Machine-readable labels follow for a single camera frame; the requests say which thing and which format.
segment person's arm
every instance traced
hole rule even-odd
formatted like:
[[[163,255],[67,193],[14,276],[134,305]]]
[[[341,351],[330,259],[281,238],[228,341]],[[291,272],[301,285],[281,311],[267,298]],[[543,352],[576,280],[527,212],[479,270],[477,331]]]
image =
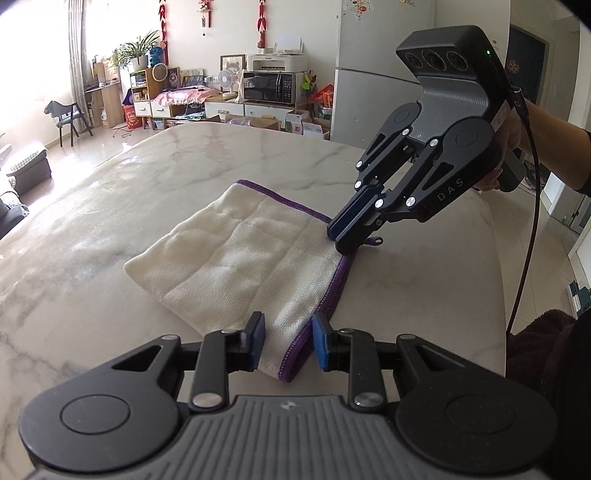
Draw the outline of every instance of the person's arm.
[[[544,112],[531,102],[527,102],[527,108],[540,162],[573,190],[583,188],[591,173],[589,134]],[[518,148],[531,154],[530,141],[523,124]]]

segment red hanging decoration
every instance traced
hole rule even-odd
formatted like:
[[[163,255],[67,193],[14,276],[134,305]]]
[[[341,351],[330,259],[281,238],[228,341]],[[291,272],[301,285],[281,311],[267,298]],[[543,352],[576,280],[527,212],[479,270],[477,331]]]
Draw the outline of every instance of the red hanging decoration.
[[[164,63],[168,65],[168,41],[166,33],[166,0],[159,1],[158,16],[160,17],[160,28],[162,30],[162,41],[160,47],[164,50]]]
[[[257,47],[266,48],[267,45],[267,19],[265,18],[265,3],[267,0],[259,0],[259,21],[257,23],[258,31],[261,35],[261,39]]]
[[[212,26],[212,3],[213,0],[199,0],[201,7],[199,11],[203,14],[202,27],[203,36],[205,36],[205,29]]]

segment black sleeve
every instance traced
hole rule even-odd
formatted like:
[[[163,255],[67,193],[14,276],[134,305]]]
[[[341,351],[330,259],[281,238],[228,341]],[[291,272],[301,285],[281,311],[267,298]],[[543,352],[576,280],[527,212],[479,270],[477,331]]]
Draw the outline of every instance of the black sleeve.
[[[591,140],[591,133],[587,132],[587,135],[589,136],[589,139]],[[582,193],[583,195],[586,195],[587,197],[591,197],[591,173],[589,174],[589,178],[587,179],[587,182],[585,182],[585,185],[583,185],[583,188],[581,188],[580,190],[577,190],[577,192]]]

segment gray refrigerator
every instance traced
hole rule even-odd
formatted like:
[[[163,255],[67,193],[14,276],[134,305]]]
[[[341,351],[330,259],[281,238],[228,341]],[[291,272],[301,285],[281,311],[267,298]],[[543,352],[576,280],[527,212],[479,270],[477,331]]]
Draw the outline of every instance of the gray refrigerator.
[[[421,96],[396,48],[433,24],[434,0],[342,0],[332,141],[365,149],[394,110]]]

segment purple trim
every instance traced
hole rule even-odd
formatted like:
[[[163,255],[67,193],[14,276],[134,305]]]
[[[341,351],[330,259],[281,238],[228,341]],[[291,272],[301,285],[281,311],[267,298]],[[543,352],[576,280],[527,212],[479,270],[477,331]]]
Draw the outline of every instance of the purple trim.
[[[284,205],[287,205],[288,207],[295,208],[296,210],[307,213],[318,220],[322,220],[324,223],[330,223],[331,221],[330,217],[316,212],[315,210],[312,210],[311,208],[308,208],[307,206],[304,206],[300,203],[286,199],[278,193],[266,189],[265,187],[262,187],[250,180],[238,180],[236,183],[263,193],[268,197]],[[382,243],[383,239],[381,237],[371,237],[365,241],[365,244],[373,246],[381,245]],[[356,252],[350,255],[345,255],[340,259],[339,265],[337,265],[335,273],[330,280],[329,288],[326,290],[324,297],[322,300],[320,300],[320,303],[314,311],[315,313],[322,312],[324,316],[326,316],[327,320],[330,320],[336,310],[336,306],[339,302],[341,294],[343,293],[345,283],[347,282],[351,266],[353,265],[355,255]],[[312,340],[312,316],[310,316],[310,319],[302,327],[300,333],[298,333],[298,335],[295,337],[295,340],[291,343],[287,349],[287,352],[285,352],[285,355],[283,356],[283,360],[281,361],[281,366],[279,368],[279,380],[289,383],[296,377],[297,373],[300,371],[300,368],[304,365],[310,354],[314,351],[314,342]]]

